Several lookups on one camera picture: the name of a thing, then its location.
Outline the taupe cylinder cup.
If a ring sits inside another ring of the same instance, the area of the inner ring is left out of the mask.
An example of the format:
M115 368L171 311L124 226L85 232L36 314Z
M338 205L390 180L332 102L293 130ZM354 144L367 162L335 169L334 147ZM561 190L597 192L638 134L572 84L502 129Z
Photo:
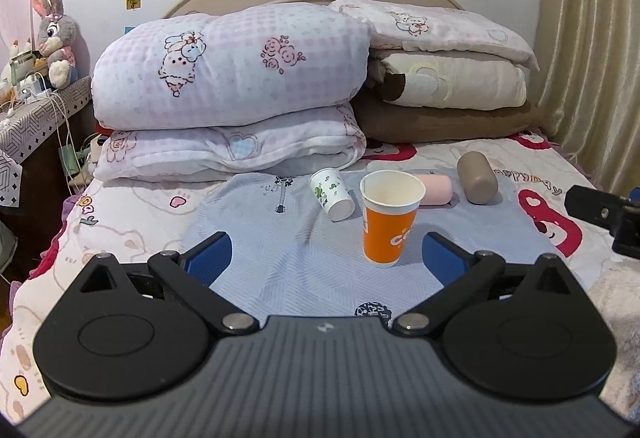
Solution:
M466 152L458 159L457 172L466 199L486 205L498 193L498 181L488 159L477 151Z

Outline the bedside table with patterned cloth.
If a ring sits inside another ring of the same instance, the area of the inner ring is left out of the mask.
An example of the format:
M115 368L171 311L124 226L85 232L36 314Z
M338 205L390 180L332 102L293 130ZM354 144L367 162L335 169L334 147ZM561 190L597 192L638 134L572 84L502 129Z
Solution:
M90 78L1 113L1 281L24 280L62 226L73 194L60 149L93 132Z

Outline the pink cylinder cup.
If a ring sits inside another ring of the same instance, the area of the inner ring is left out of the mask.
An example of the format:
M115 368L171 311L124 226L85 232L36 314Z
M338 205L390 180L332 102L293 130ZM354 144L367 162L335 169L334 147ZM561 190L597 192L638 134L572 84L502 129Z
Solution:
M424 195L420 202L421 206L443 206L447 205L454 196L454 187L451 179L446 175L416 175L424 185Z

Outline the orange paper cup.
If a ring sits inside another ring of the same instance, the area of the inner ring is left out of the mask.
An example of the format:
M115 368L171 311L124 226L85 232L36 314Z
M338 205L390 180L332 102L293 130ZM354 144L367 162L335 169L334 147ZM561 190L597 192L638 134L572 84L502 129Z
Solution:
M360 180L363 253L377 265L398 262L425 194L422 182L399 170L369 172Z

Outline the cream brown folded blanket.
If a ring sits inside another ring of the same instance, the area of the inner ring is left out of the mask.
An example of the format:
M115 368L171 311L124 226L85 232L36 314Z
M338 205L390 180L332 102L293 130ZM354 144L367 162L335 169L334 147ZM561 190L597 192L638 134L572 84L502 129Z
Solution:
M366 137L386 143L495 139L541 126L525 71L469 51L374 50L350 104Z

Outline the grey striped cloth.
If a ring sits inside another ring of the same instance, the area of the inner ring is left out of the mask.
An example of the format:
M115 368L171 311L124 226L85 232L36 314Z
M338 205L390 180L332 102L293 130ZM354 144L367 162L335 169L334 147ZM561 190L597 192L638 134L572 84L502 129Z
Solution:
M198 266L210 288L259 321L269 316L379 316L390 321L442 288L424 265L422 241L435 231L469 253L492 250L531 264L553 245L499 182L487 205L469 203L461 188L445 206L416 213L399 262L364 256L361 210L333 222L306 177L245 174L209 193L183 233L186 250L216 232L228 234L231 256Z

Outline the cartoon print bed sheet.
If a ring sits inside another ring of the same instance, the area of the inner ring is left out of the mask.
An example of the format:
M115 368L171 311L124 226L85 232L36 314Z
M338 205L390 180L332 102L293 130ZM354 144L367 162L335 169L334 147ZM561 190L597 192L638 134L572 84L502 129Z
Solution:
M612 328L618 355L602 392L617 412L639 416L639 264L612 250L608 232L567 215L564 198L585 176L537 135L497 140L391 146L371 150L344 172L356 188L364 172L399 169L454 176L466 152L483 153L501 180L514 187L518 205L566 261ZM144 262L161 250L184 250L183 233L201 202L225 182L180 184L119 179L93 181L66 219L53 265L20 286L13 297L13 323L1 346L1 412L19 423L48 400L32 342L41 323L96 253Z

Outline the grey rabbit plush toy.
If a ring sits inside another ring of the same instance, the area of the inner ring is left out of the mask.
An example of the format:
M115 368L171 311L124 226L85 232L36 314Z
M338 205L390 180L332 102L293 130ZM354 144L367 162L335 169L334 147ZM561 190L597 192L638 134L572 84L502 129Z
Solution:
M49 82L53 89L64 89L78 79L77 24L65 13L63 0L32 0L32 8L40 17L36 45L47 60Z

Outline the beige pleated curtain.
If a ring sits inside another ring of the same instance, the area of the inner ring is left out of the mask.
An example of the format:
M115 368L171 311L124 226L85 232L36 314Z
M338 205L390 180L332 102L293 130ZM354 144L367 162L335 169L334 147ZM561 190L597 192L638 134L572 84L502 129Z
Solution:
M639 0L540 0L529 92L542 129L605 191L639 184Z

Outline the white floral paper cup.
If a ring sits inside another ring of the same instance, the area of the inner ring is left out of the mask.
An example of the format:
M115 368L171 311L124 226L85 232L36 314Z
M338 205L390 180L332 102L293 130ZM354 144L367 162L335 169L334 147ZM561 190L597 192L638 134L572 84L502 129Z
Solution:
M335 168L320 169L309 178L309 187L330 221L348 219L356 204L349 194L341 173Z

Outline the pink checked folded quilt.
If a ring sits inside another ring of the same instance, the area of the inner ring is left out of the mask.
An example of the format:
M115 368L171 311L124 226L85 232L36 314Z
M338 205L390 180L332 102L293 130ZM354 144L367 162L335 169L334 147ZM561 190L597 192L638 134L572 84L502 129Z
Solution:
M96 179L309 175L363 157L352 97L367 76L366 24L326 6L275 4L137 26L94 67L110 131Z

